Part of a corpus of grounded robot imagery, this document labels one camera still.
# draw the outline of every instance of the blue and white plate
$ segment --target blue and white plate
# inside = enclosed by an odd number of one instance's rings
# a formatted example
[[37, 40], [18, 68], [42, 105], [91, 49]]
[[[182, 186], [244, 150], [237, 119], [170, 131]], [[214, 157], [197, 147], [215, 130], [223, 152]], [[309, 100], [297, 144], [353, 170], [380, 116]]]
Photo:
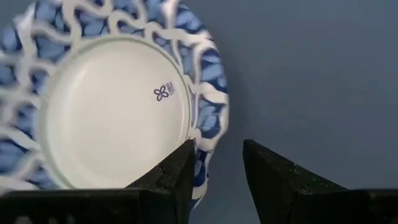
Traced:
[[52, 0], [0, 40], [0, 191], [123, 188], [185, 140], [192, 206], [228, 127], [220, 55], [178, 0]]

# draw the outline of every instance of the blue backdrop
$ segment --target blue backdrop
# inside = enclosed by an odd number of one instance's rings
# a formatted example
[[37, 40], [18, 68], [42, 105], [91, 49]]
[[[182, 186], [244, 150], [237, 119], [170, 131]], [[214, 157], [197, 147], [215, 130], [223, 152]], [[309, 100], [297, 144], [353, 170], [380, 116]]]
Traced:
[[[1, 27], [30, 2], [3, 3]], [[245, 138], [348, 188], [398, 187], [397, 1], [185, 2], [220, 49], [231, 102], [191, 224], [259, 223]]]

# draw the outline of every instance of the plate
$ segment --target plate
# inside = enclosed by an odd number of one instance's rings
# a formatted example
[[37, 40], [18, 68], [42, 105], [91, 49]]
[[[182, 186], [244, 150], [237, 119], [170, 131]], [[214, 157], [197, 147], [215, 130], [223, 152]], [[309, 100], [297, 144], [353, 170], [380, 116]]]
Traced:
[[205, 26], [176, 0], [31, 5], [0, 40], [0, 191], [123, 188], [195, 140], [191, 206], [228, 128]]

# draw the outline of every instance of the printed logo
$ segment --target printed logo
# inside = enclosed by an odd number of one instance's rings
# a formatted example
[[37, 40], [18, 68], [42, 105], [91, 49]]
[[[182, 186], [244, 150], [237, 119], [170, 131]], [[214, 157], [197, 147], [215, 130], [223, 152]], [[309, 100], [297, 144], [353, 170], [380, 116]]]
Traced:
[[168, 82], [168, 83], [162, 85], [159, 89], [154, 90], [157, 101], [160, 101], [163, 98], [167, 98], [167, 97], [173, 95], [174, 92], [175, 92], [175, 88], [174, 88], [172, 82]]

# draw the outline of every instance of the white plate center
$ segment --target white plate center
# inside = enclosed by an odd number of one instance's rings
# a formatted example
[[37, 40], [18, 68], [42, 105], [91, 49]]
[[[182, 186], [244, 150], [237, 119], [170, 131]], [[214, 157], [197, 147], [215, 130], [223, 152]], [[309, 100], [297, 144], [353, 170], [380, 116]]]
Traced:
[[41, 136], [50, 169], [67, 185], [125, 187], [185, 141], [187, 92], [155, 48], [108, 40], [74, 56], [56, 76]]

